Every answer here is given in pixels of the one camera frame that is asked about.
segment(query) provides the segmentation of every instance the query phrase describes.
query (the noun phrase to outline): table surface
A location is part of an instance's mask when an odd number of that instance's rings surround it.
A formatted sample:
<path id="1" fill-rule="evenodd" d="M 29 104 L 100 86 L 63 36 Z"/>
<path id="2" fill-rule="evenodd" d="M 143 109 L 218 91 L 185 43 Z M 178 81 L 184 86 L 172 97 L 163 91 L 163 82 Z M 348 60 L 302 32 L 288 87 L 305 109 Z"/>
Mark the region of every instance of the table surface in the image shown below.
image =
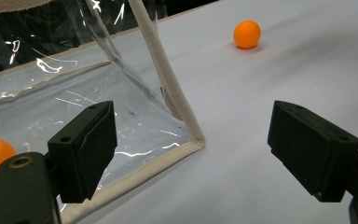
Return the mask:
<path id="1" fill-rule="evenodd" d="M 233 43 L 244 20 L 254 49 Z M 351 195 L 319 203 L 267 137 L 275 100 L 358 136 L 358 1 L 221 0 L 158 31 L 207 146 L 81 223 L 350 223 Z"/>

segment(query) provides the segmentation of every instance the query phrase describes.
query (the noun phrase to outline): white table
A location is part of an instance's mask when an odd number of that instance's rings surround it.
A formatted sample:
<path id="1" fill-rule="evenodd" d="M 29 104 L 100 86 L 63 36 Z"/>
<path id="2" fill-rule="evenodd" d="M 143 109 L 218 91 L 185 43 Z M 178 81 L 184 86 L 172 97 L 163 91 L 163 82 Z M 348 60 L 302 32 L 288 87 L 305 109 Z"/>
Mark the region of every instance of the white table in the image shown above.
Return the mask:
<path id="1" fill-rule="evenodd" d="M 254 20 L 254 49 L 235 47 Z M 81 223 L 350 223 L 311 197 L 267 144 L 274 100 L 303 105 L 358 136 L 358 1 L 221 0 L 159 33 L 208 145 Z"/>

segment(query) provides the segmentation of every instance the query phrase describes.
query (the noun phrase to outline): screw hole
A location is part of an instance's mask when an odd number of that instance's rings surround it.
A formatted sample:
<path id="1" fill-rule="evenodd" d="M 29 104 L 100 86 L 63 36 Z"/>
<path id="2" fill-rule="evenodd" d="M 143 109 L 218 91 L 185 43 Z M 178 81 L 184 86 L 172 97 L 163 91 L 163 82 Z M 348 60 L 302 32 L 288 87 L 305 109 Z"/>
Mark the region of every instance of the screw hole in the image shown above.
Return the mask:
<path id="1" fill-rule="evenodd" d="M 350 141 L 350 139 L 348 137 L 345 137 L 345 136 L 340 136 L 339 139 L 341 139 L 342 141 Z"/>
<path id="2" fill-rule="evenodd" d="M 32 157 L 19 157 L 14 161 L 11 161 L 8 164 L 8 167 L 12 168 L 12 169 L 17 169 L 17 168 L 21 168 L 23 166 L 28 165 L 29 163 L 33 162 L 34 159 Z"/>
<path id="3" fill-rule="evenodd" d="M 71 141 L 70 137 L 64 137 L 64 138 L 61 139 L 61 142 L 63 142 L 63 143 L 66 143 L 66 142 L 69 142 L 69 141 Z"/>

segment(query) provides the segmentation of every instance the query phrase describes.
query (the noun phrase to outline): black mount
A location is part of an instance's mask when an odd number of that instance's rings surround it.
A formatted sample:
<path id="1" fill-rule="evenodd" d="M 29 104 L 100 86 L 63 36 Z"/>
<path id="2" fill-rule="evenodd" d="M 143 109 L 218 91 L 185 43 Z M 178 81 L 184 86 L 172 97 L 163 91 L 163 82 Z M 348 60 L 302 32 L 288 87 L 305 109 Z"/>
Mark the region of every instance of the black mount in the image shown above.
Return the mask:
<path id="1" fill-rule="evenodd" d="M 48 141 L 48 153 L 27 152 L 0 165 L 0 224 L 61 223 L 63 203 L 91 199 L 113 159 L 113 102 L 84 109 Z"/>
<path id="2" fill-rule="evenodd" d="M 353 200 L 351 223 L 358 224 L 358 138 L 307 108 L 276 101 L 268 144 L 283 165 L 320 202 Z"/>

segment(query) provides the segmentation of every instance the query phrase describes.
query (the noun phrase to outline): plastic sheet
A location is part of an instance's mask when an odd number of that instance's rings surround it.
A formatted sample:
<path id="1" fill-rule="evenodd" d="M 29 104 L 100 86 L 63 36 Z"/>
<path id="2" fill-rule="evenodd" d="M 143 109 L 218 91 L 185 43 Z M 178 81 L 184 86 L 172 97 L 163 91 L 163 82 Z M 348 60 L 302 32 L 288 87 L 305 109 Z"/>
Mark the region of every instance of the plastic sheet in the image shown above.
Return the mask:
<path id="1" fill-rule="evenodd" d="M 154 20 L 154 2 L 145 5 Z M 123 0 L 1 12 L 0 138 L 18 153 L 46 153 L 49 138 L 84 107 L 113 100 L 118 147 L 100 188 L 192 140 L 165 105 L 136 26 Z"/>

